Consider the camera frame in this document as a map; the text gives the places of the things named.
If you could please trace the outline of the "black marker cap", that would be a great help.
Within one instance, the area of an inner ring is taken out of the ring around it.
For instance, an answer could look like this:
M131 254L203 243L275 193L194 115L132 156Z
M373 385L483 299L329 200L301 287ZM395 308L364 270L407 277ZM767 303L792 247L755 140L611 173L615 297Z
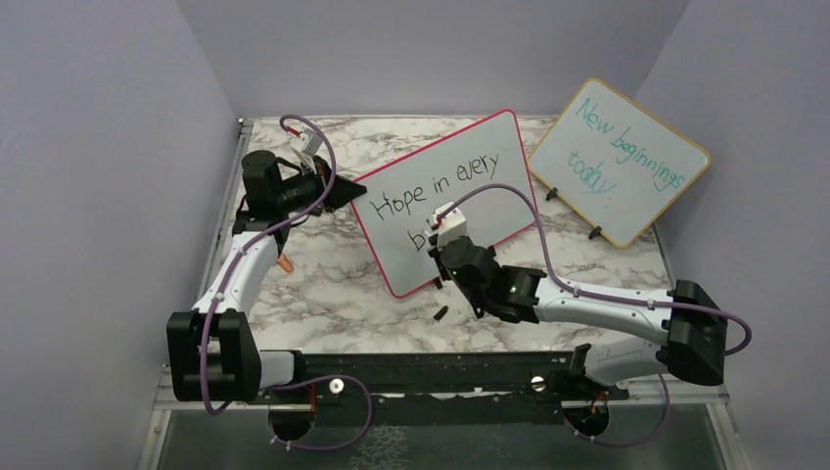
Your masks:
M448 306L444 305L434 316L433 319L435 321L441 321L441 319L447 314Z

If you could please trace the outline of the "red framed whiteboard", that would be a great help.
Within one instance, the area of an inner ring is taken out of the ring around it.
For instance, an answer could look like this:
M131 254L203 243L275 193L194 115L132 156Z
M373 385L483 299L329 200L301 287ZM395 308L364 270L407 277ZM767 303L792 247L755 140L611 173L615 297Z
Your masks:
M534 223L534 201L516 114L505 109L358 177L352 207L392 296L438 277L426 230L434 210L476 188L460 206L479 246L498 245Z

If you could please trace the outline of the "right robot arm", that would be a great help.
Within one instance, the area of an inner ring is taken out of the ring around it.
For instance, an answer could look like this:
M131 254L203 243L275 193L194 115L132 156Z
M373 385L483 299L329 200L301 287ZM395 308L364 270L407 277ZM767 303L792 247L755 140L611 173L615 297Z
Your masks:
M727 321L697 283L671 290L602 288L595 296L544 271L500 265L492 247L467 236L444 245L429 239L440 277L453 282L476 317L509 323L566 322L625 333L607 345L582 345L565 372L567 390L587 399L630 378L669 373L699 386L723 383Z

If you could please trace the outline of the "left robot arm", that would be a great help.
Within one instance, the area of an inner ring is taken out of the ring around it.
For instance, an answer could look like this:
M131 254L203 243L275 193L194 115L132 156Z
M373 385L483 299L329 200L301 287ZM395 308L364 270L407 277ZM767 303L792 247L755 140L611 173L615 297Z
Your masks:
M236 213L231 252L194 306L167 321L172 388L180 401L252 401L269 387L287 402L306 393L308 378L295 354L259 350L248 316L282 255L292 214L332 212L367 189L334 174L318 156L284 177L281 169L288 165L270 151L242 158L247 206Z

